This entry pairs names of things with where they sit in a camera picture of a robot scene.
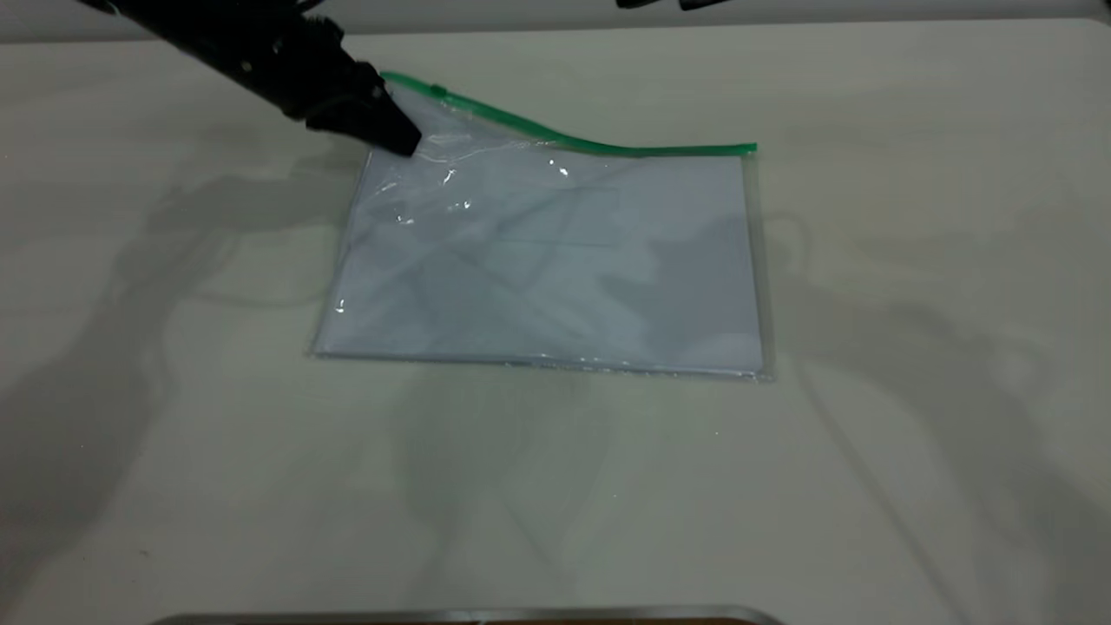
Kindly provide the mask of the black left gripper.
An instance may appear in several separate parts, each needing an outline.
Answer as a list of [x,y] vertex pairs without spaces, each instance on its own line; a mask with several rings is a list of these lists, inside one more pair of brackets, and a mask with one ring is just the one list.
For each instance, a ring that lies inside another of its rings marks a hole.
[[234,81],[313,131],[413,157],[422,134],[396,104],[377,69],[346,51],[329,17],[236,13],[241,36]]

